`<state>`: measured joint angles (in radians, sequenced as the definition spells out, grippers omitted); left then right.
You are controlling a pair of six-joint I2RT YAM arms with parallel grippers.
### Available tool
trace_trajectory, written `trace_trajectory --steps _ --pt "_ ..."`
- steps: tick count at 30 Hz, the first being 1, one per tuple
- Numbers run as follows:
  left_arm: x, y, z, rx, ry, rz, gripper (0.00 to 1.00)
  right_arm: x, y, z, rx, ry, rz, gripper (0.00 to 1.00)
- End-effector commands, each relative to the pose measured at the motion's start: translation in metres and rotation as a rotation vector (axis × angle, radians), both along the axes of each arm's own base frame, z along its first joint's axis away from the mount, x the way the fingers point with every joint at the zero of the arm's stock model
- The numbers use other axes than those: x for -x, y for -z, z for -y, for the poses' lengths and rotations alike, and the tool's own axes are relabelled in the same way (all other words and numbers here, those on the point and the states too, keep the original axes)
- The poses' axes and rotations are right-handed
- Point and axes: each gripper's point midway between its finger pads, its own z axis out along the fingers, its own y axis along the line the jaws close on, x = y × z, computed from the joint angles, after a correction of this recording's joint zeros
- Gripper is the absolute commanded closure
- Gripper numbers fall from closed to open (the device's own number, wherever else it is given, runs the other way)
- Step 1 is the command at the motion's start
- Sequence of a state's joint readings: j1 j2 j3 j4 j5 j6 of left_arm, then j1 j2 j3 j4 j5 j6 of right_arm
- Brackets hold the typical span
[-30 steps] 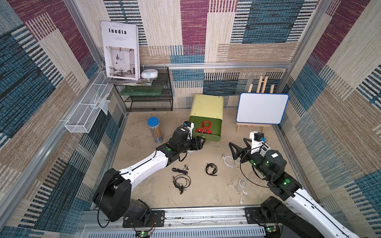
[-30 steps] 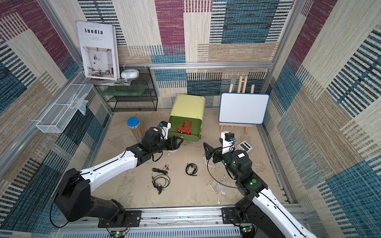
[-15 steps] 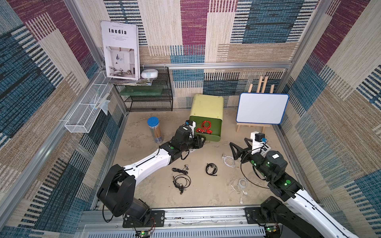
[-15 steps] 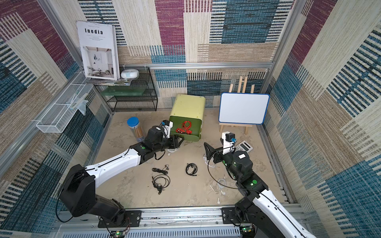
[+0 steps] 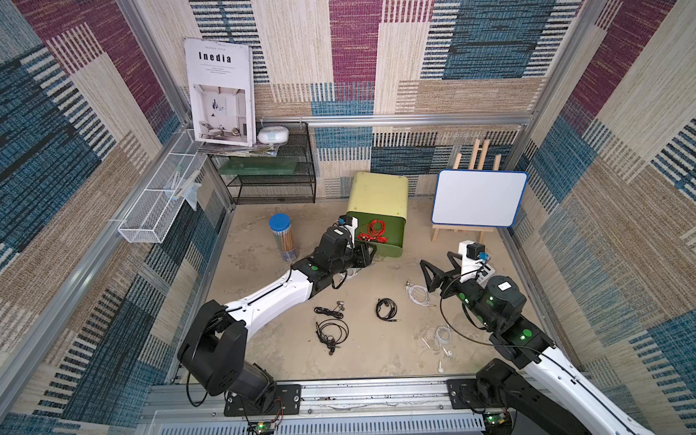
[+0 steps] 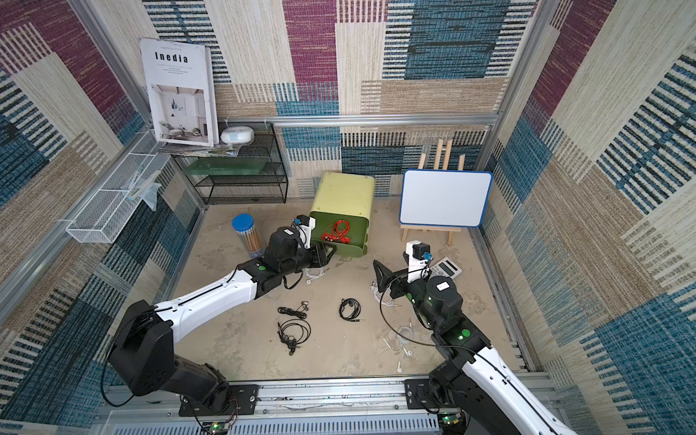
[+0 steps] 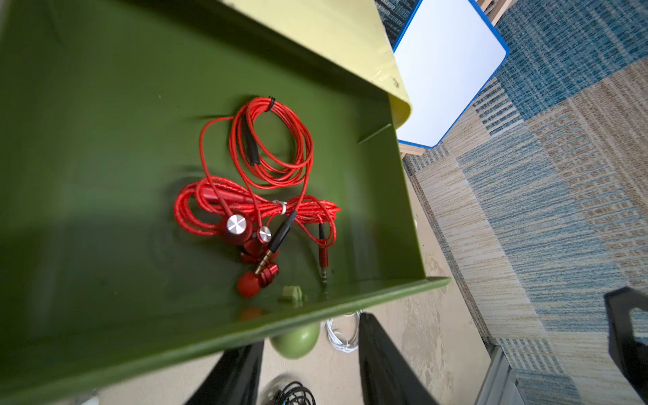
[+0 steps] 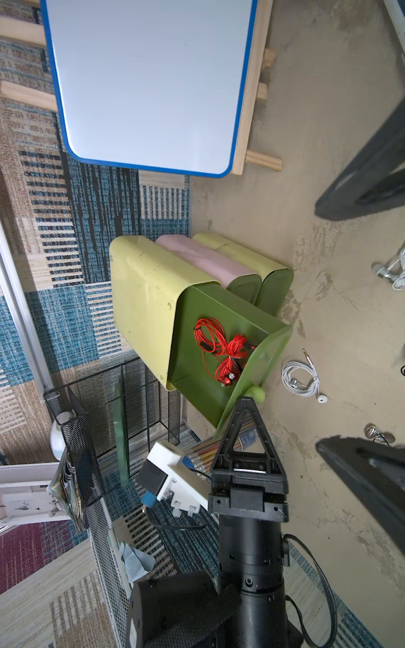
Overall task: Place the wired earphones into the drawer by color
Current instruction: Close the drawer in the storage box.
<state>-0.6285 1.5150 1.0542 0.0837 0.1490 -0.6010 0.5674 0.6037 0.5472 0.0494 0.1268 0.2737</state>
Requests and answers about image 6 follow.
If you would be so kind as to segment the red earphones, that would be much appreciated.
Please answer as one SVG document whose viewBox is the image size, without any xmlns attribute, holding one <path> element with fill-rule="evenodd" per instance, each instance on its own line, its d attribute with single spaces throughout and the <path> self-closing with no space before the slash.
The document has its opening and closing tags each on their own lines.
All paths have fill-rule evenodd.
<svg viewBox="0 0 696 435">
<path fill-rule="evenodd" d="M 348 232 L 350 231 L 350 228 L 351 228 L 350 223 L 344 219 L 337 220 L 337 221 L 335 221 L 335 223 L 333 223 L 333 233 L 337 237 L 346 236 L 348 234 Z"/>
<path fill-rule="evenodd" d="M 349 244 L 351 239 L 346 234 L 324 233 L 321 237 L 324 242 Z"/>
</svg>

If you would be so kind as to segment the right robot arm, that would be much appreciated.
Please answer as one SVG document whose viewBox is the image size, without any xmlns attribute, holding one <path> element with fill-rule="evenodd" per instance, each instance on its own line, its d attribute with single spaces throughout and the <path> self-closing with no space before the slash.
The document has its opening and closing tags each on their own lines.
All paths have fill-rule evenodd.
<svg viewBox="0 0 696 435">
<path fill-rule="evenodd" d="M 458 408 L 490 434 L 574 433 L 531 393 L 485 333 L 464 315 L 463 299 L 451 278 L 432 275 L 427 266 L 393 272 L 375 260 L 373 268 L 378 292 L 408 300 L 431 332 L 431 340 L 420 345 L 436 349 L 444 359 L 429 373 L 428 385 L 413 393 L 423 409 Z"/>
</svg>

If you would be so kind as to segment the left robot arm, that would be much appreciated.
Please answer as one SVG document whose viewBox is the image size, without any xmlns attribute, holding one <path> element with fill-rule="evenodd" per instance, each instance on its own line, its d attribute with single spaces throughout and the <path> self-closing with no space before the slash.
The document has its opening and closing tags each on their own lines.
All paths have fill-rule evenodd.
<svg viewBox="0 0 696 435">
<path fill-rule="evenodd" d="M 235 266 L 217 281 L 170 301 L 141 300 L 129 306 L 108 362 L 134 397 L 165 391 L 213 413 L 225 413 L 232 403 L 227 378 L 210 364 L 176 355 L 175 345 L 226 311 L 279 286 L 288 288 L 288 276 L 324 268 L 336 250 L 313 241 L 306 227 L 281 227 L 260 257 Z"/>
</svg>

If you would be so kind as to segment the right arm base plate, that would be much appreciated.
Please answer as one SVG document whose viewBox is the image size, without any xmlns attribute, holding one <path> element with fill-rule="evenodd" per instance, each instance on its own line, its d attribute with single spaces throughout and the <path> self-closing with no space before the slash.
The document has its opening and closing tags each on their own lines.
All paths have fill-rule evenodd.
<svg viewBox="0 0 696 435">
<path fill-rule="evenodd" d="M 407 378 L 403 382 L 407 408 L 409 410 L 424 410 L 428 413 L 436 413 L 451 404 L 442 393 L 433 389 L 428 379 Z"/>
</svg>

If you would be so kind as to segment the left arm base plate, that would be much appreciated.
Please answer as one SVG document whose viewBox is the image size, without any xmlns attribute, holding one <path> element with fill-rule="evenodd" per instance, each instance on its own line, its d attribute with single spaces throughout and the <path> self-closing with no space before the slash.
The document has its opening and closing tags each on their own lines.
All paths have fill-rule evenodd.
<svg viewBox="0 0 696 435">
<path fill-rule="evenodd" d="M 239 416 L 253 415 L 259 388 L 258 384 L 230 384 L 226 391 L 214 397 L 211 404 L 189 403 L 183 399 L 179 406 L 179 417 L 230 416 L 233 413 Z"/>
</svg>

